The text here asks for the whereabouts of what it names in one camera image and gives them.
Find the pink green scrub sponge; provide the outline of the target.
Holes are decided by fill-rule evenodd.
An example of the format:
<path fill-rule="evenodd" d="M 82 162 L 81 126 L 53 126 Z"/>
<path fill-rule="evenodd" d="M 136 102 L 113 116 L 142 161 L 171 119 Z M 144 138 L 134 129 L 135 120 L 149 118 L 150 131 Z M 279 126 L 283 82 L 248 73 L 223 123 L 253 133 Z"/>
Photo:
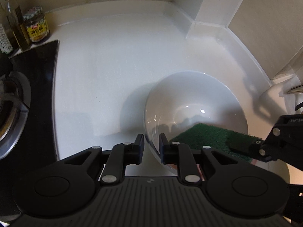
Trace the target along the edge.
<path fill-rule="evenodd" d="M 241 148 L 244 148 L 245 145 L 251 145 L 258 140 L 261 139 L 252 135 L 207 124 L 196 124 L 172 138 L 170 142 L 184 143 L 194 150 L 199 150 L 203 146 L 209 146 L 230 156 L 251 163 L 253 161 L 252 158 L 232 151 L 231 147 L 233 145 L 238 145 Z"/>

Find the white ceramic bowl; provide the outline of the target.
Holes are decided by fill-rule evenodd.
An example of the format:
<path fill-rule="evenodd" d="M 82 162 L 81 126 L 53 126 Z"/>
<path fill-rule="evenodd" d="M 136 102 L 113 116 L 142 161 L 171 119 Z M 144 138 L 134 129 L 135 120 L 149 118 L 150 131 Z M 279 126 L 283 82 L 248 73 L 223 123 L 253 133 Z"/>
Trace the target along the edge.
<path fill-rule="evenodd" d="M 161 160 L 161 133 L 171 140 L 199 123 L 248 133 L 247 119 L 236 96 L 225 84 L 205 73 L 173 73 L 159 80 L 149 92 L 144 129 L 157 161 Z"/>

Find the metal pot rim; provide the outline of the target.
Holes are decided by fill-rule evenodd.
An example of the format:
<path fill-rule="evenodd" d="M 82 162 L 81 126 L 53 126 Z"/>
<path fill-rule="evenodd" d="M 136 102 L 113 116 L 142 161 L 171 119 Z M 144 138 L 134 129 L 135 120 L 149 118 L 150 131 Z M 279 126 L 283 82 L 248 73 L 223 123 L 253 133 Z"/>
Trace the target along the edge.
<path fill-rule="evenodd" d="M 302 94 L 303 93 L 303 84 L 292 87 L 287 91 L 288 94 Z"/>

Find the black glass gas stove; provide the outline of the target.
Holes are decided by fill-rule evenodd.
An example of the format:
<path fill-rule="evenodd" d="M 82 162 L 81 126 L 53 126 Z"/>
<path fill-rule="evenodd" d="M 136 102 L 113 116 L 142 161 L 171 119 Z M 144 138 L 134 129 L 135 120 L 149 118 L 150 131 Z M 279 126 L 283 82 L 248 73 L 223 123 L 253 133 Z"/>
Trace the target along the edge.
<path fill-rule="evenodd" d="M 54 80 L 59 40 L 1 63 L 1 162 L 58 159 Z"/>

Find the clear bottle white label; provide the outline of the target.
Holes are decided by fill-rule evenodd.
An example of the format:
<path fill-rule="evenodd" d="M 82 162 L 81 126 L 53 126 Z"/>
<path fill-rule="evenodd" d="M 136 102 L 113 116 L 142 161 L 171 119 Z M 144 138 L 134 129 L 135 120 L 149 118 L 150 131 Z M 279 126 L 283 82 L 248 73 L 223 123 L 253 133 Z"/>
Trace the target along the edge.
<path fill-rule="evenodd" d="M 19 50 L 19 44 L 17 43 L 13 31 L 10 27 L 7 15 L 2 6 L 0 6 L 1 16 L 1 52 L 8 57 L 13 56 Z"/>

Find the yellow label sauce jar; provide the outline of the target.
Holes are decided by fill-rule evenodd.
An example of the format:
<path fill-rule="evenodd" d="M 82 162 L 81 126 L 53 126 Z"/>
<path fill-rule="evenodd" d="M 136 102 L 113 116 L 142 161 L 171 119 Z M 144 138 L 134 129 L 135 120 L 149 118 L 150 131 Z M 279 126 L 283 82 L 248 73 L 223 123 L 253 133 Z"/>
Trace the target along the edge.
<path fill-rule="evenodd" d="M 40 44 L 50 37 L 50 29 L 42 6 L 34 6 L 23 15 L 23 21 L 33 44 Z"/>

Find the dark oil bottle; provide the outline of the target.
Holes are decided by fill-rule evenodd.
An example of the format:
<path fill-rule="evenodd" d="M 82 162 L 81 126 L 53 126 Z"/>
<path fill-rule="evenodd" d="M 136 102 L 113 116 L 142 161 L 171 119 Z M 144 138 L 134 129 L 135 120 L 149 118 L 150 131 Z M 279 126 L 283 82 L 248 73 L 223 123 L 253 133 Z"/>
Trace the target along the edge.
<path fill-rule="evenodd" d="M 31 47 L 27 29 L 24 25 L 23 15 L 17 0 L 5 0 L 5 10 L 12 32 L 19 44 L 21 51 L 26 51 Z"/>

